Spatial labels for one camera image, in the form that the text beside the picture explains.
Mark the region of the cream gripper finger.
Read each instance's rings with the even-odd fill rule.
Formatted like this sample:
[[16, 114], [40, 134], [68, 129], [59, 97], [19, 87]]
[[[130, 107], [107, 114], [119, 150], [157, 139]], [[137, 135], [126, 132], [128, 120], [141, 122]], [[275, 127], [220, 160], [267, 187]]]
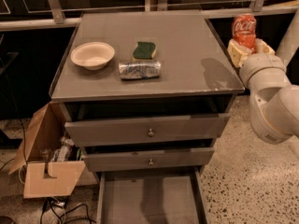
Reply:
[[236, 68], [244, 65], [245, 60], [252, 54], [252, 50], [240, 45], [234, 39], [231, 39], [228, 44], [227, 51]]
[[260, 38], [257, 38], [255, 40], [255, 52], [256, 53], [267, 53], [267, 54], [275, 53], [275, 51]]

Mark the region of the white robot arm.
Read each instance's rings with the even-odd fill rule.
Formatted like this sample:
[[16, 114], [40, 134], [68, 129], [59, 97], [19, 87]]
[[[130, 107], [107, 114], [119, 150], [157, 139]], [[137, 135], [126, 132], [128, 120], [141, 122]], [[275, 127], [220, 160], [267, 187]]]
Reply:
[[299, 137], [299, 87], [286, 76], [286, 66], [274, 51], [258, 39], [257, 53], [231, 39], [228, 53], [249, 89], [252, 130], [269, 144]]

